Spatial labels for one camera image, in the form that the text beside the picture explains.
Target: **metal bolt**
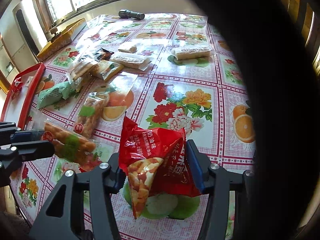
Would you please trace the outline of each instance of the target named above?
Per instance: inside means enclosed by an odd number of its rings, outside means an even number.
[[[246,176],[248,176],[248,177],[254,176],[254,172],[253,171],[249,171],[249,170],[245,171],[244,174],[246,174]]]
[[[67,170],[66,173],[65,173],[65,175],[66,175],[67,177],[71,177],[73,174],[74,174],[74,171],[73,171],[73,170]]]
[[[213,170],[217,170],[217,169],[220,168],[220,166],[217,163],[211,163],[210,168],[213,169]]]
[[[101,169],[106,169],[106,168],[109,167],[109,163],[100,163],[99,167],[100,167]]]

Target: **red sticker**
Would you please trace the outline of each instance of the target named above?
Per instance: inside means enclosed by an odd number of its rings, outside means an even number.
[[[80,123],[76,124],[74,131],[75,131],[76,133],[82,133],[82,131],[83,131],[83,125],[80,124]]]
[[[45,132],[45,133],[42,135],[42,140],[43,140],[43,141],[48,140],[49,142],[52,142],[52,141],[53,141],[53,135],[52,135],[52,133],[50,133],[50,132]]]

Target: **flashlight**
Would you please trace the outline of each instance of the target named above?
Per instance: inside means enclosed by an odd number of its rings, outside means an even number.
[[[121,18],[135,18],[137,20],[143,20],[144,14],[143,13],[137,13],[129,10],[122,9],[119,11],[119,16]]]

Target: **green wrapped pastry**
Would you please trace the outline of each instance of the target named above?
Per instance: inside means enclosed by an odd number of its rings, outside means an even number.
[[[71,93],[71,85],[68,81],[54,85],[52,88],[42,90],[38,96],[37,109],[66,100]]]

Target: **floral tablecloth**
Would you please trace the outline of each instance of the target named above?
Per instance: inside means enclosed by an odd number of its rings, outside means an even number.
[[[43,89],[65,81],[66,70],[81,49],[97,41],[99,48],[111,51],[117,51],[125,41],[135,41],[138,43],[137,53],[152,58],[146,71],[123,70],[137,75],[125,108],[127,116],[140,127],[173,130],[185,127],[187,139],[193,139],[200,152],[206,153],[212,162],[239,173],[252,167],[255,142],[250,102],[232,52],[219,32],[207,24],[206,17],[147,14],[144,20],[136,21],[101,15],[88,22],[71,44],[44,62],[46,82]],[[209,44],[214,55],[187,61],[175,61],[170,56],[172,48],[195,44]],[[102,80],[92,79],[72,98],[41,111],[71,130],[88,92],[103,84]],[[38,111],[36,101],[37,95],[29,121]],[[97,153],[103,161],[119,149],[122,113],[112,122],[101,119],[93,133],[93,139],[101,143]],[[18,176],[12,180],[18,205],[31,223],[68,169],[81,172],[76,164],[53,156],[24,163]],[[112,196],[121,237],[134,240],[197,239],[206,203],[207,196],[201,196],[198,210],[185,220],[139,218],[135,221],[122,193]],[[231,237],[233,228],[233,193],[230,193],[229,209],[227,238]],[[84,193],[84,213],[85,226],[92,229],[89,192]]]

